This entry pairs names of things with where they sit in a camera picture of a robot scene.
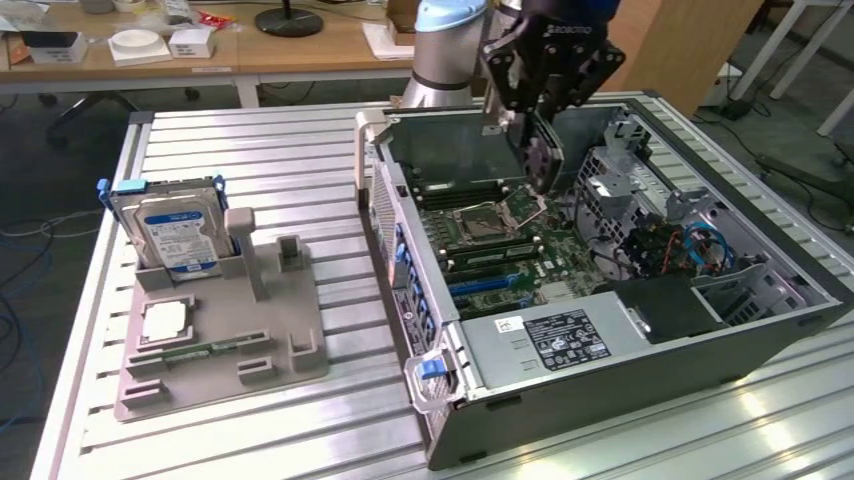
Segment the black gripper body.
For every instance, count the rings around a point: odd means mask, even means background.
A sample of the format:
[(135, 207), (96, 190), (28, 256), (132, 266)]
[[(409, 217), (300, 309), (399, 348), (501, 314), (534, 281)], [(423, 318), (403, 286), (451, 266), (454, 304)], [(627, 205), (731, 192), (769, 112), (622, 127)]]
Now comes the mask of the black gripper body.
[(610, 1), (525, 1), (514, 24), (515, 39), (546, 41), (546, 86), (605, 42), (613, 20)]

